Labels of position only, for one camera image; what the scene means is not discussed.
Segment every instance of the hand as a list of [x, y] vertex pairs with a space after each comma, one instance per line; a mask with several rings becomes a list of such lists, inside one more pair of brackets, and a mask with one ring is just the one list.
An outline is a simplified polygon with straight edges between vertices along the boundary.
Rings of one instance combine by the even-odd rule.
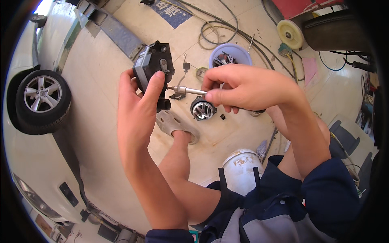
[[209, 69], [202, 90], [205, 99], [215, 106], [224, 105], [226, 112], [238, 113], [238, 107], [262, 110], [287, 102], [295, 92], [302, 91], [292, 79], [273, 70], [242, 64], [227, 64]]
[[117, 142], [123, 165], [131, 156], [147, 151], [154, 129], [157, 102], [165, 84], [162, 71], [150, 79], [146, 92], [136, 94], [138, 85], [132, 69], [120, 75], [119, 103], [117, 106]]

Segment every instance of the pink cloth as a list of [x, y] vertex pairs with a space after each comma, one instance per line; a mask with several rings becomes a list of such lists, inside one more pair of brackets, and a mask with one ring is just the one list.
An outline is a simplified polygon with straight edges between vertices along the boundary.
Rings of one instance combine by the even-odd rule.
[[309, 84], [312, 78], [317, 73], [316, 58], [303, 58], [305, 86]]

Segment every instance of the blue cable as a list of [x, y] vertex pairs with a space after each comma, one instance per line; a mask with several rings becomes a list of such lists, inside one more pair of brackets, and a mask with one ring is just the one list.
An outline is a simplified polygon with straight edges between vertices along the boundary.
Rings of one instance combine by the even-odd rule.
[[328, 69], [330, 69], [330, 70], [332, 70], [332, 71], [340, 71], [340, 70], [342, 70], [342, 69], [344, 68], [344, 66], [346, 66], [346, 61], [345, 61], [344, 64], [343, 64], [343, 66], [342, 66], [340, 69], [332, 69], [332, 68], [329, 68], [327, 65], [325, 65], [325, 63], [323, 62], [323, 59], [321, 59], [320, 52], [319, 52], [319, 57], [320, 57], [321, 63], [323, 63], [323, 65], [324, 65], [326, 68], [328, 68]]

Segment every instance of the uniform sleeve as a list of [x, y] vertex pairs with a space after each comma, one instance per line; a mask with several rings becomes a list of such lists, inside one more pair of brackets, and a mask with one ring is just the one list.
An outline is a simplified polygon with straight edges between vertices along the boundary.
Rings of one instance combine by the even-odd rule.
[[147, 232], [146, 243], [193, 243], [189, 231], [184, 229], [152, 229]]
[[312, 170], [301, 192], [311, 221], [330, 237], [345, 234], [359, 213], [355, 183], [339, 158], [329, 159]]

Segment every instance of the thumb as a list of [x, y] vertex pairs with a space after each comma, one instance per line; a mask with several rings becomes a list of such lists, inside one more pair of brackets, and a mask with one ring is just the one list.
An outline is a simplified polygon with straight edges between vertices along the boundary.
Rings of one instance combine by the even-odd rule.
[[237, 106], [239, 96], [235, 89], [211, 89], [205, 95], [205, 100], [215, 105]]
[[154, 73], [147, 85], [146, 92], [142, 98], [142, 102], [156, 105], [159, 95], [165, 85], [165, 74], [162, 71]]

